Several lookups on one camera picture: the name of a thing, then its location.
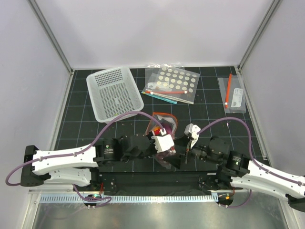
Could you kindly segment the purple eggplant toy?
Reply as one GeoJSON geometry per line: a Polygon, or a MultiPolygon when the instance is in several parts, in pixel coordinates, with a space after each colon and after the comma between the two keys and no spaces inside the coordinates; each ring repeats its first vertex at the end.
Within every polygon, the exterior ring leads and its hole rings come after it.
{"type": "Polygon", "coordinates": [[[162,124],[164,130],[166,131],[167,134],[172,135],[173,134],[173,129],[172,129],[172,125],[169,123],[163,123],[162,124]]]}

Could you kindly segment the orange zipper clear bag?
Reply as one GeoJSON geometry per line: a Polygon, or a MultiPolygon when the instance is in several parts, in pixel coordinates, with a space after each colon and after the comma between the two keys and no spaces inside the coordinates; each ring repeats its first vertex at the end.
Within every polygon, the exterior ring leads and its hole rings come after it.
{"type": "MultiPolygon", "coordinates": [[[[152,114],[153,118],[162,124],[162,127],[165,129],[166,134],[170,135],[172,140],[169,141],[168,145],[171,146],[168,150],[159,152],[153,155],[153,158],[165,169],[171,169],[172,165],[169,162],[166,162],[164,159],[169,156],[173,156],[176,154],[176,150],[174,148],[173,140],[175,139],[175,131],[178,126],[178,121],[176,117],[169,113],[160,113],[154,112],[152,114]]],[[[151,120],[146,128],[145,134],[148,135],[150,132],[154,132],[155,135],[161,135],[160,126],[153,120],[151,120]]]]}

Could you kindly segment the white perforated plastic basket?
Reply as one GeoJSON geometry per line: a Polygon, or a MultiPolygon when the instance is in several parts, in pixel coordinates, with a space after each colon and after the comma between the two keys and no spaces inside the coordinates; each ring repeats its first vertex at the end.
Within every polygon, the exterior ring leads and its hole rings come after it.
{"type": "Polygon", "coordinates": [[[128,67],[117,67],[92,73],[86,78],[95,119],[109,123],[130,111],[141,111],[144,102],[128,67]]]}

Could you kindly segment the red yellow apple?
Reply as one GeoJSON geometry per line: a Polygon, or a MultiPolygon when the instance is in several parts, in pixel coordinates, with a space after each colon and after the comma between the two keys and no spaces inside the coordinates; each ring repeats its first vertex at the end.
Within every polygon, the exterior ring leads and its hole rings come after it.
{"type": "Polygon", "coordinates": [[[156,135],[156,136],[162,136],[163,135],[162,131],[163,131],[163,129],[160,127],[156,127],[153,129],[154,135],[156,135]]]}

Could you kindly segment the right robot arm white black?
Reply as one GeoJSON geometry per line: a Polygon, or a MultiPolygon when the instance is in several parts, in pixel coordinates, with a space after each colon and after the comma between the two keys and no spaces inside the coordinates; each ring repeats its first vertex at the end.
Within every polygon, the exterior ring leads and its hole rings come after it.
{"type": "Polygon", "coordinates": [[[191,160],[217,165],[214,175],[199,178],[199,188],[205,192],[225,189],[250,189],[284,199],[298,211],[305,210],[305,178],[281,172],[258,163],[256,160],[230,149],[230,145],[218,137],[211,137],[209,145],[193,144],[188,136],[175,141],[176,154],[164,160],[181,168],[191,160]]]}

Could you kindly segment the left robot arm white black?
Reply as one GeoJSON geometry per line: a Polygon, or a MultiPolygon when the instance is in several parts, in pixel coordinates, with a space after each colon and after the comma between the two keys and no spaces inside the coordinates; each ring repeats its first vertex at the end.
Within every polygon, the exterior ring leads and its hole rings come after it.
{"type": "Polygon", "coordinates": [[[25,166],[21,171],[20,184],[23,187],[37,187],[52,181],[72,183],[96,191],[101,186],[101,179],[92,174],[82,178],[78,174],[80,170],[112,167],[120,162],[147,158],[157,152],[156,137],[150,135],[106,138],[93,145],[57,151],[42,151],[31,145],[25,149],[25,166]]]}

